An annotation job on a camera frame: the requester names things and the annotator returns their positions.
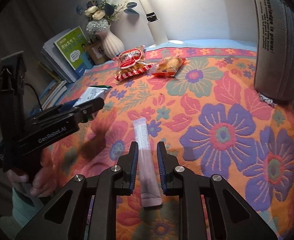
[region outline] gray fabric bag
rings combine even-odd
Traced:
[[[258,48],[254,86],[276,103],[294,100],[294,14],[283,0],[254,0]]]

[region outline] lamp base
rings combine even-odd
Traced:
[[[174,43],[174,44],[184,44],[182,41],[178,41],[178,40],[170,40],[168,41],[169,43]],[[153,44],[151,46],[149,46],[149,48],[154,48],[156,47],[156,44]]]

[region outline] floral tablecloth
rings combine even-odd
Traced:
[[[94,176],[114,165],[135,140],[132,121],[145,117],[158,180],[156,144],[164,141],[196,174],[221,174],[282,239],[294,225],[292,106],[260,102],[253,89],[255,52],[164,48],[146,52],[146,59],[169,55],[187,58],[174,79],[146,73],[117,82],[111,63],[74,84],[62,102],[90,85],[113,89],[95,120],[48,148],[60,187],[76,174]],[[133,195],[117,198],[117,239],[178,239],[178,199],[162,197],[161,208],[145,211],[138,175]]]

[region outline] white wall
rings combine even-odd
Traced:
[[[111,30],[127,49],[153,43],[147,20],[139,0],[136,10],[140,17],[122,14]],[[67,28],[86,26],[77,15],[77,4],[86,0],[35,0],[47,23],[56,33]],[[255,41],[256,18],[252,0],[150,0],[162,20],[169,39],[233,39]]]

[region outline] packaged bread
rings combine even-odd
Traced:
[[[116,80],[121,81],[127,77],[138,75],[151,69],[151,65],[144,61],[144,49],[145,46],[129,49],[118,54],[113,59],[119,64],[119,69],[115,76]]]
[[[161,59],[151,70],[154,76],[173,77],[186,61],[182,57],[165,57]]]

